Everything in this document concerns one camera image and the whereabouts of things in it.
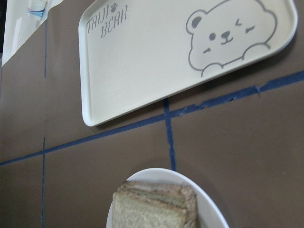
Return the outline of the cream bear tray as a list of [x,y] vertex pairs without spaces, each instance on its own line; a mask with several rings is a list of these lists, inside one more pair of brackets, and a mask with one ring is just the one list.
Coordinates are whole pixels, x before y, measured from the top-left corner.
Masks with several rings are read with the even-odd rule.
[[79,22],[82,117],[96,126],[284,49],[292,0],[97,0]]

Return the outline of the paper cup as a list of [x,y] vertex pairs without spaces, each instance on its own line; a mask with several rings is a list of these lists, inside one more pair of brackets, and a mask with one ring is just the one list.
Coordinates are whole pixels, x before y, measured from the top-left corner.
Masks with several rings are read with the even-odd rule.
[[28,16],[35,19],[41,19],[44,14],[47,2],[47,0],[29,0]]

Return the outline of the bread slice with brown crust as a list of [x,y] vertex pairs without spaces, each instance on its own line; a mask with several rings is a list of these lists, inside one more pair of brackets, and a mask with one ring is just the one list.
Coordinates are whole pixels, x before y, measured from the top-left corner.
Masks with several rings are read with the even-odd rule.
[[114,228],[197,228],[197,198],[189,185],[129,180],[113,194]]

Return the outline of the white round plate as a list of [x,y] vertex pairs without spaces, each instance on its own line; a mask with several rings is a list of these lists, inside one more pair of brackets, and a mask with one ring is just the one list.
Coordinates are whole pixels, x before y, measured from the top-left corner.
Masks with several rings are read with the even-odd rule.
[[[130,176],[126,181],[146,181],[151,183],[166,183],[189,185],[195,192],[198,207],[198,228],[227,228],[224,216],[209,197],[209,195],[195,182],[186,176],[164,168],[148,168]],[[106,227],[112,226],[112,203],[108,212]]]

